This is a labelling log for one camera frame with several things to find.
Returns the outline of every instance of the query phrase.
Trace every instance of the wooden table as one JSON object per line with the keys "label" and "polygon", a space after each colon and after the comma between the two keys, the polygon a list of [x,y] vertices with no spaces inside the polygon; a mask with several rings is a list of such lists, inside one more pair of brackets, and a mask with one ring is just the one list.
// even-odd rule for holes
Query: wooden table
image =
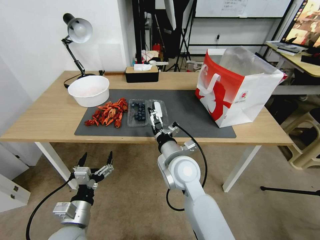
{"label": "wooden table", "polygon": [[[50,145],[50,142],[156,143],[153,137],[74,135],[86,108],[75,102],[64,88],[63,82],[76,74],[78,74],[77,71],[63,72],[0,138],[0,141],[35,142],[65,180],[69,178],[70,171]],[[110,81],[110,89],[192,90],[196,88],[197,76],[198,73],[161,72],[159,81],[155,83],[127,83],[124,75],[107,76],[107,78]],[[251,145],[224,183],[223,189],[225,192],[230,190],[261,145],[292,144],[291,139],[265,108],[262,109],[253,123],[236,125],[233,126],[233,129],[237,135],[236,138],[196,138],[202,144]],[[189,138],[183,137],[175,139],[181,143],[189,140]],[[69,185],[73,189],[77,187],[75,181],[70,182]]]}
{"label": "wooden table", "polygon": [[[270,47],[279,57],[279,62],[276,68],[280,69],[284,62],[288,63],[292,68],[298,69],[300,72],[306,72],[310,76],[320,77],[320,66],[301,62],[302,55],[310,55],[305,52],[298,53],[294,56],[290,56],[285,53],[277,52],[276,46],[271,43],[266,42],[266,45]],[[288,74],[286,81],[291,79],[293,72]],[[273,95],[311,95],[311,94],[320,94],[320,86],[316,85],[279,85],[273,92]]]}

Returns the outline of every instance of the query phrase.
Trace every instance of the table leg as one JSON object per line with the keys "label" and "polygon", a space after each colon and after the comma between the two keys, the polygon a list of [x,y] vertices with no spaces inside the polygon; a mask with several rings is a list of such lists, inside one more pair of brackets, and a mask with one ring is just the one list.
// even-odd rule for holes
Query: table leg
{"label": "table leg", "polygon": [[279,62],[278,62],[278,64],[276,65],[276,68],[277,68],[277,69],[280,69],[280,68],[282,67],[283,63],[284,63],[284,58],[281,57],[281,56],[279,56]]}
{"label": "table leg", "polygon": [[248,166],[248,164],[251,162],[253,157],[256,155],[258,150],[261,148],[261,145],[257,146],[250,146],[248,147],[241,159],[238,161],[232,172],[230,173],[227,180],[222,185],[222,188],[224,192],[229,192],[231,187],[234,185],[234,183],[237,181],[237,179],[240,177],[241,173],[244,171],[244,169]]}
{"label": "table leg", "polygon": [[[71,172],[63,163],[51,144],[48,142],[35,142],[35,144],[38,146],[38,148],[40,148],[40,150],[47,157],[53,167],[58,171],[58,173],[62,176],[62,178],[67,181],[70,177]],[[72,189],[78,188],[78,184],[75,179],[72,179],[68,184]]]}

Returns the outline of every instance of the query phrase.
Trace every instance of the red and white shopping bag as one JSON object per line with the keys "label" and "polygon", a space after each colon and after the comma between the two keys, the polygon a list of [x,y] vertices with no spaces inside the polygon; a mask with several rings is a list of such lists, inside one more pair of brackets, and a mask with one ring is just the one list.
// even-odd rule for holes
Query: red and white shopping bag
{"label": "red and white shopping bag", "polygon": [[[210,56],[222,55],[218,63]],[[243,47],[208,49],[196,96],[219,127],[252,122],[283,73]]]}

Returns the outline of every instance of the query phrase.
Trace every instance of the monitor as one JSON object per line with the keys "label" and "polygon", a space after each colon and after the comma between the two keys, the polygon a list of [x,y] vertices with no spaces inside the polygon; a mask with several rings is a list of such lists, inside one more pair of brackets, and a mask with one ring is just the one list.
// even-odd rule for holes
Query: monitor
{"label": "monitor", "polygon": [[320,0],[304,0],[281,42],[307,48],[320,46]]}

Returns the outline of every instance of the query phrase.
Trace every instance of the logo on bag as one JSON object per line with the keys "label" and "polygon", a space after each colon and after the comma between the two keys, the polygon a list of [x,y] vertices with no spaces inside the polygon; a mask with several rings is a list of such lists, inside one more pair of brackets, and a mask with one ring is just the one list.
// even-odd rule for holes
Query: logo on bag
{"label": "logo on bag", "polygon": [[238,101],[236,101],[234,103],[240,103],[240,102],[246,101],[246,97],[247,96],[248,96],[248,91],[245,91],[245,92],[241,93]]}
{"label": "logo on bag", "polygon": [[247,97],[247,95],[248,95],[248,91],[245,91],[245,92],[241,93],[240,99],[241,100],[245,99]]}

